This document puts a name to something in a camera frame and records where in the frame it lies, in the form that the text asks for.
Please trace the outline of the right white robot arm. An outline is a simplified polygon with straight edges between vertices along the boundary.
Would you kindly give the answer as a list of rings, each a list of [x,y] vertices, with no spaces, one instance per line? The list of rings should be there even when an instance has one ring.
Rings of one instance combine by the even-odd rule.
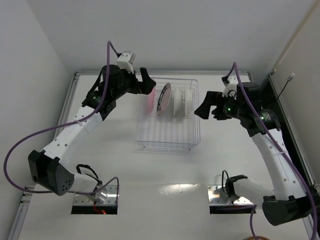
[[[278,226],[302,219],[312,213],[307,192],[292,169],[292,161],[286,161],[287,150],[281,125],[276,114],[262,107],[261,89],[252,82],[227,93],[207,91],[203,103],[195,115],[207,120],[237,119],[257,146],[270,175],[273,189],[269,190],[241,174],[226,179],[223,192],[230,199],[245,197],[262,208],[267,221]]]

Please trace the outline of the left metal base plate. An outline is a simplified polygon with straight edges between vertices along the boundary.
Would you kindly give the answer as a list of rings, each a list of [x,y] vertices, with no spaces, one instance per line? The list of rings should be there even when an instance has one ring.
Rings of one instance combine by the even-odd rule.
[[[75,194],[73,206],[91,206],[94,203],[99,207],[116,206],[118,196],[117,185],[109,185],[102,190],[102,193],[96,193],[94,196]]]

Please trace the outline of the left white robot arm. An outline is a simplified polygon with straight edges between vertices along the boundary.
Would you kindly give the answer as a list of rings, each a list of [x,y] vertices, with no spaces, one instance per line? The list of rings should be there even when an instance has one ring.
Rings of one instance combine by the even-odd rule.
[[[116,101],[126,93],[148,95],[156,86],[147,69],[140,68],[139,81],[117,65],[103,66],[96,81],[75,114],[72,125],[41,151],[33,150],[28,156],[32,179],[50,192],[62,196],[69,191],[92,194],[98,181],[91,176],[70,172],[66,167],[80,143],[102,123],[116,107]]]

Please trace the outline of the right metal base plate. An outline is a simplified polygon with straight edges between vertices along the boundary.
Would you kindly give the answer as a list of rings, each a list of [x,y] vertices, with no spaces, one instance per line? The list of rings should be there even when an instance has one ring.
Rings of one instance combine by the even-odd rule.
[[[243,196],[229,198],[222,190],[221,185],[207,185],[208,202],[213,207],[247,207],[254,204]]]

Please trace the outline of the pink plate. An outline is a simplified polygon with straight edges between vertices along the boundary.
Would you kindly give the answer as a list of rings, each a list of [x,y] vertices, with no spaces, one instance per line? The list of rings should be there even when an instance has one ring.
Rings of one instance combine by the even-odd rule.
[[[154,87],[150,94],[147,96],[146,102],[146,113],[151,114],[155,104],[155,97],[156,97],[156,88]]]

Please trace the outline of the metal base plate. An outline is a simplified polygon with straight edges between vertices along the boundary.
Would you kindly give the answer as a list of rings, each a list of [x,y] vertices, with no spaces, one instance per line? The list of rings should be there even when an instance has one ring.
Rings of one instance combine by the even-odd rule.
[[[109,185],[102,190],[102,193],[96,193],[94,196],[75,194],[73,206],[91,206],[94,203],[99,207],[116,206],[118,196],[117,185]]]
[[[207,185],[208,202],[213,207],[247,207],[254,204],[243,196],[229,198],[222,190],[221,185]]]

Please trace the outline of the brown round object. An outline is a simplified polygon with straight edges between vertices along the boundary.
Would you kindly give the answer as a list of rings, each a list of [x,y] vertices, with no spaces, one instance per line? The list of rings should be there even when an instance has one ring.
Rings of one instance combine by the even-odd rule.
[[[270,239],[264,236],[256,235],[256,236],[245,237],[243,240],[270,240]]]

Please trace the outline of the green rimmed white plate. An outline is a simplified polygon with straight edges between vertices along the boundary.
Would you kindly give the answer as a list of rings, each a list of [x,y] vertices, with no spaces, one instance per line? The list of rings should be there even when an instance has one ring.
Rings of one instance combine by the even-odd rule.
[[[161,93],[159,95],[158,102],[157,102],[157,111],[156,111],[159,116],[166,111],[169,105],[169,102],[171,99],[171,90],[172,88],[169,82],[166,83],[163,89],[161,90]]]

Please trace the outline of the clear glass plate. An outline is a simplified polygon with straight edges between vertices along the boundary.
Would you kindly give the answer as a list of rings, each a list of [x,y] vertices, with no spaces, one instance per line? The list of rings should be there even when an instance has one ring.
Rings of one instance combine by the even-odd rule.
[[[176,117],[182,116],[183,108],[183,92],[179,87],[174,89],[174,98],[173,98],[173,115]]]

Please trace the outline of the white ribbed plate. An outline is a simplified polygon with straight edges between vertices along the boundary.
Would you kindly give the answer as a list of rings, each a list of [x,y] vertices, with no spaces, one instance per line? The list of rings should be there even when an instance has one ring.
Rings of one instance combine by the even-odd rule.
[[[192,90],[185,86],[184,88],[184,116],[188,118],[193,110],[193,93]]]

